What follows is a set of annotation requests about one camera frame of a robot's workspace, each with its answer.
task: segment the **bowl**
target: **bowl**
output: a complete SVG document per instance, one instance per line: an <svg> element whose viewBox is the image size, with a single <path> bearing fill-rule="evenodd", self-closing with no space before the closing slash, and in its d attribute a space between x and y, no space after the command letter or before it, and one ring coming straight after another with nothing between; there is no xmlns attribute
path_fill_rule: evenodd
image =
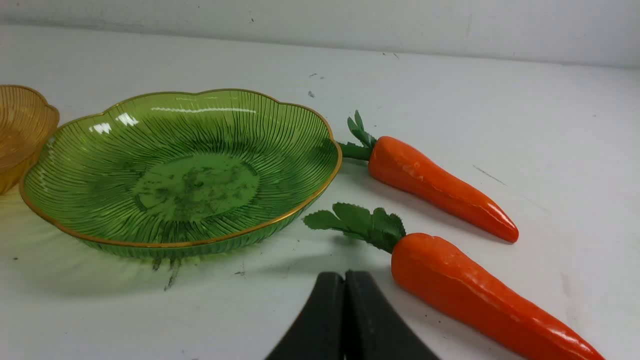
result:
<svg viewBox="0 0 640 360"><path fill-rule="evenodd" d="M61 126L20 193L96 249L177 259L281 230L341 163L328 123L304 106L240 89L161 92Z"/></svg>
<svg viewBox="0 0 640 360"><path fill-rule="evenodd" d="M58 110L36 90L0 85L0 195L38 161L59 120Z"/></svg>

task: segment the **yellow bowl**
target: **yellow bowl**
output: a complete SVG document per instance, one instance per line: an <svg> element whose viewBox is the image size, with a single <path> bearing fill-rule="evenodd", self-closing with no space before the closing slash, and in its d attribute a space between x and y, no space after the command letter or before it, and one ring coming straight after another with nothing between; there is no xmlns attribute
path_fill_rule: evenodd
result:
<svg viewBox="0 0 640 360"><path fill-rule="evenodd" d="M0 85L0 195L38 161L59 121L58 109L36 90Z"/></svg>

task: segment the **green carrot top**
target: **green carrot top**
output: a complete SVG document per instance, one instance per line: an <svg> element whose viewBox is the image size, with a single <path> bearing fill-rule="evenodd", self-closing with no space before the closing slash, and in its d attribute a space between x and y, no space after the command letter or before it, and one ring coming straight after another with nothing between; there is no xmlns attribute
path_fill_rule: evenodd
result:
<svg viewBox="0 0 640 360"><path fill-rule="evenodd" d="M348 238L364 240L388 253L406 236L402 220L396 214L387 214L377 208L373 214L365 208L353 204L336 202L333 214L320 210L305 216L304 223L314 230L338 230Z"/></svg>
<svg viewBox="0 0 640 360"><path fill-rule="evenodd" d="M364 124L362 124L362 118L360 117L358 110L356 110L355 118L356 120L353 121L353 119L349 117L347 119L347 125L349 126L349 130L353 136L355 136L363 146L356 145L352 142L348 142L346 145L339 143L340 148L342 148L342 155L345 158L369 160L377 139L365 131Z"/></svg>

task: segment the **orange carrot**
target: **orange carrot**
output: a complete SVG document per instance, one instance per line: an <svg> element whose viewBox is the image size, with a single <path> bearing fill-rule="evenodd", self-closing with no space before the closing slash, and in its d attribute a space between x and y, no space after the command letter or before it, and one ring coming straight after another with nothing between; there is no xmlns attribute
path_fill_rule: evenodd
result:
<svg viewBox="0 0 640 360"><path fill-rule="evenodd" d="M519 296L443 238L407 235L384 209L350 204L305 217L312 229L334 229L391 253L395 282L435 309L530 360L604 360L569 326Z"/></svg>
<svg viewBox="0 0 640 360"><path fill-rule="evenodd" d="M502 209L473 186L446 172L423 153L398 139L375 139L364 130L360 114L348 119L351 132L364 147L341 144L346 158L369 161L369 173L377 180L412 193L438 208L510 243L518 228Z"/></svg>

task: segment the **gold rim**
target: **gold rim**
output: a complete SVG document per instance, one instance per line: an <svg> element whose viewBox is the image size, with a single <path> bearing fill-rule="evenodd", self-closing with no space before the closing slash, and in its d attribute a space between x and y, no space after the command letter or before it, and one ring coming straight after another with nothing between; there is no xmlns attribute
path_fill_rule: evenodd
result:
<svg viewBox="0 0 640 360"><path fill-rule="evenodd" d="M22 164L22 162L24 162L25 160L29 159L34 152L39 152L39 149L42 148L42 146L44 145L44 143L47 141L47 139L49 139L49 137L51 135L53 135L53 133L56 132L57 128L58 128L58 124L60 123L60 112L58 111L58 109L49 104L47 102L47 99L38 91L35 90L33 88L30 88L28 86L24 86L24 85L13 85L13 84L2 84L0 85L0 88L22 88L25 89L27 91L33 92L37 97L40 98L40 100L42 100L42 103L44 104L45 108L49 108L50 110L53 111L55 117L56 117L56 121L55 124L51 125L51 128L49 129L49 131L47 132L47 136L44 137L44 139L40 142L38 142L38 145L36 145L36 147L33 149L33 151L31 151L29 154L25 155L22 159L18 160L15 164L9 166L8 168L6 168L3 172L8 172L11 169L18 167Z"/></svg>
<svg viewBox="0 0 640 360"><path fill-rule="evenodd" d="M329 178L324 182L324 184L322 184L322 186L320 186L313 194L311 194L311 196L309 196L306 200L304 200L300 205L298 205L295 208L289 210L288 212L284 213L283 215L280 215L279 217L271 219L271 220L269 220L267 222L264 222L264 223L262 223L260 225L256 225L254 227L250 227L250 228L244 229L242 231L237 231L235 233L226 234L224 236L219 236L217 238L211 238L211 239L206 239L206 240L198 240L198 241L185 241L185 242L181 242L181 243L134 243L134 242L128 242L128 241L117 241L117 240L109 240L109 239L97 238L95 236L82 234L82 233L79 233L79 232L77 232L75 230L69 229L68 227L66 227L66 226L62 225L61 223L59 223L56 219L54 219L54 218L50 217L49 215L47 215L46 213L44 213L40 208L35 206L31 202L31 199L29 198L29 196L24 191L24 180L27 177L27 175L31 172L31 169L33 169L33 167L35 165L37 165L37 163L32 165L29 168L29 170L27 170L24 173L24 175L21 177L21 179L20 179L20 196L22 197L22 200L39 217L41 217L44 220L52 223L58 229L64 231L65 233L67 233L67 234L69 234L69 235L71 235L73 237L76 237L76 238L79 238L79 239L82 239L82 240L92 241L92 242L95 242L95 243L102 243L102 244L106 244L106 245L115 245L115 246L123 246L123 247L138 247L138 248L147 248L147 249L149 249L149 248L151 248L151 249L167 249L167 248L192 247L192 246L207 245L207 244L211 244L211 243L216 243L216 242L219 242L219 241L228 240L228 239L231 239L231 238L242 236L244 234L248 234L248 233L251 233L253 231L265 228L265 227L267 227L269 225L276 224L278 222L283 221L284 219L286 219L288 217L293 216L293 214L295 214L295 213L299 212L300 210L302 210L305 206L309 205L309 203L311 203L315 198L320 196L320 194L323 191L326 190L326 188L329 186L329 184L333 181L335 176L338 174L338 170L340 170L340 166L342 166L342 149L340 148L340 145L338 144L338 142L336 142L335 139L333 138L333 132L331 131L331 126L329 126L329 123L316 110L313 110L311 108L308 108L308 107L306 107L304 105L300 105L300 104L293 104L293 103L290 103L290 102L280 102L280 101L277 101L276 99L274 99L273 97L271 97L269 95L263 94L261 92L253 91L253 90L245 90L245 89L238 89L238 88L223 88L223 89L214 89L214 90L208 90L208 91L197 92L197 93L192 93L192 92L152 92L152 93L149 93L149 94L137 95L137 96L134 96L134 97L130 97L130 98L126 99L126 100L120 101L117 104L110 106L108 109L104 110L101 113L97 113L97 114L93 114L93 115L87 115L85 117L81 117L81 118L78 118L78 119L75 119L75 120L71 120L70 122L67 122L66 124L63 124L62 126L57 128L56 131L60 130L60 129L63 129L67 125L79 122L81 120L88 119L90 117L97 117L97 116L104 115L104 114L108 113L109 111L113 110L114 108L122 105L125 102L131 101L131 100L135 100L135 99L139 99L139 98L145 97L145 96L168 95L168 94L194 95L194 96L196 96L196 95L202 95L202 94L208 94L208 93L220 92L220 91L249 92L249 93L252 93L252 94L256 94L256 95L259 95L259 96L266 97L267 99L270 99L270 100L276 102L279 105L297 106L299 108L311 111L313 114L316 114L320 118L320 120L322 120L322 122L324 123L324 126L326 126L326 129L329 132L329 140L331 140L331 142L335 146L336 150L338 151L338 161L336 161L335 168L334 168L333 172L331 173L331 175L329 175Z"/></svg>

